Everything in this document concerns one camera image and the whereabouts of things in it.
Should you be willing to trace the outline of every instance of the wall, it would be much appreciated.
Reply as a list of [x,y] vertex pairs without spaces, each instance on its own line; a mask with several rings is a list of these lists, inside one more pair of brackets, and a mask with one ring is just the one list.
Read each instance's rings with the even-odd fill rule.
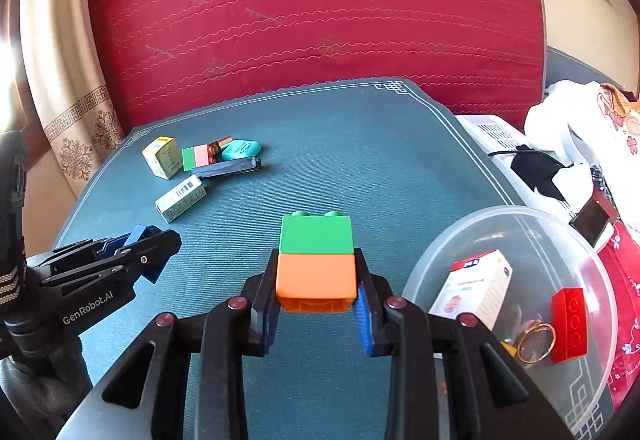
[[22,210],[27,256],[51,249],[75,203],[76,197],[53,151],[49,150],[27,171],[27,190]]
[[628,0],[544,0],[546,43],[638,88],[638,17]]

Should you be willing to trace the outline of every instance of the yellow box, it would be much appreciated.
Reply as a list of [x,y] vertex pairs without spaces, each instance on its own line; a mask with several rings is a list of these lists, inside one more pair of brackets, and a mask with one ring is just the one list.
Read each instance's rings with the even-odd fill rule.
[[165,180],[182,168],[182,152],[175,138],[159,136],[143,149],[142,155],[153,174]]

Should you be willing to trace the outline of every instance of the orange lego brick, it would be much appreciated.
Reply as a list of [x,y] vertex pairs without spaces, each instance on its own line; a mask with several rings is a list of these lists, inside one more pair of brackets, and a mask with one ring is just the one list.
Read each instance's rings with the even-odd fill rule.
[[287,312],[346,312],[356,298],[353,254],[280,254],[276,297]]

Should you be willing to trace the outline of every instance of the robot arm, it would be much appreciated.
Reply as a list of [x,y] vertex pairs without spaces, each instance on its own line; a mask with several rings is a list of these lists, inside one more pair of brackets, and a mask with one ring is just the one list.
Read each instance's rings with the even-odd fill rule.
[[0,420],[3,438],[49,440],[91,389],[79,334],[133,300],[140,276],[155,283],[181,240],[138,225],[27,260],[24,164],[20,134],[0,134]]
[[[571,440],[529,376],[474,315],[426,315],[394,296],[355,251],[358,339],[369,357],[391,356],[385,440],[438,438],[433,354],[445,360],[452,424],[468,440]],[[209,313],[178,319],[156,315],[68,420],[58,440],[182,437],[193,353],[200,354],[197,440],[247,440],[242,356],[263,357],[274,341],[278,250],[239,296]]]

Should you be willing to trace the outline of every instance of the clear plastic bowl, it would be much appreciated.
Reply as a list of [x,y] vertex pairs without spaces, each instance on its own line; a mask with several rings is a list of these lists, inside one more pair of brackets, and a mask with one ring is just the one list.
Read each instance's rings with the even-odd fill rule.
[[576,434],[606,388],[618,333],[618,313],[604,265],[587,241],[554,216],[529,207],[501,206],[477,211],[441,233],[424,252],[402,296],[428,312],[454,261],[500,250],[513,277],[494,335],[513,334],[518,308],[522,321],[540,315],[550,322],[551,298],[581,287],[587,306],[588,353],[553,364],[549,358],[526,367],[527,374]]

